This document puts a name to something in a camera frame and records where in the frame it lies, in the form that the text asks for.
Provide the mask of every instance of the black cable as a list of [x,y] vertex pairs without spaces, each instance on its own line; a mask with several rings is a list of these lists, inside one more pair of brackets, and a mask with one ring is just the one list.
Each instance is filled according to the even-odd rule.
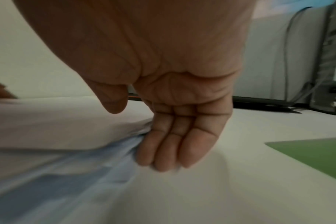
[[290,19],[290,22],[286,28],[286,33],[285,33],[285,40],[284,40],[284,76],[285,76],[285,93],[284,93],[284,101],[287,102],[288,98],[289,98],[289,68],[288,68],[288,41],[289,41],[289,35],[290,35],[290,31],[292,28],[292,25],[295,22],[295,19],[297,18],[297,16],[299,16],[300,14],[302,14],[304,11],[306,11],[309,8],[313,8],[312,6],[308,6],[305,8],[300,9],[298,12],[296,12],[292,18]]

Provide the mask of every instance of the table surface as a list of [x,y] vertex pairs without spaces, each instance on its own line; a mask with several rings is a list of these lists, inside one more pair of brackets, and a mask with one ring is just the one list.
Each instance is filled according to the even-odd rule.
[[[81,131],[74,127],[77,131],[72,136],[76,138],[70,143],[59,143],[56,138],[60,135],[54,135],[53,141],[42,145],[50,148],[73,147],[73,142],[88,133],[103,132],[105,128],[100,125],[103,120],[115,117],[116,121],[135,122],[152,117],[151,111],[136,101],[130,101],[119,115],[109,115],[95,97],[0,101],[0,146],[9,146],[5,139],[12,138],[12,134],[6,135],[7,130],[30,121],[44,123],[39,120],[41,111],[48,113],[45,124],[59,117],[67,122],[80,120],[82,125],[87,124]],[[93,141],[89,143],[105,139],[104,135],[91,136]],[[213,150],[223,154],[227,161],[233,191],[261,214],[273,214],[282,223],[294,223],[295,216],[304,223],[336,223],[336,179],[265,145],[265,142],[334,137],[336,116],[333,115],[308,110],[286,114],[236,109]]]

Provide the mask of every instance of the green mat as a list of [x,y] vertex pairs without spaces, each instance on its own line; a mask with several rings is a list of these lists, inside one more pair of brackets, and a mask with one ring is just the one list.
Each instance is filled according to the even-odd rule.
[[266,145],[336,178],[336,138],[268,142]]

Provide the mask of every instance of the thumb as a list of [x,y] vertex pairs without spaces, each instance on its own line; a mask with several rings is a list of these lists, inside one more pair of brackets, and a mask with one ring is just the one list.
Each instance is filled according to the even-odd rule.
[[109,113],[118,114],[125,109],[128,101],[126,85],[109,85],[89,79],[84,79],[84,81]]

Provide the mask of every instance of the colorful picture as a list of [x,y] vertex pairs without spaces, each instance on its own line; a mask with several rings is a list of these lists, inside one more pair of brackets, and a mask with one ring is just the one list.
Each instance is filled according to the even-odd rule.
[[254,18],[296,12],[304,7],[323,7],[335,0],[258,0]]

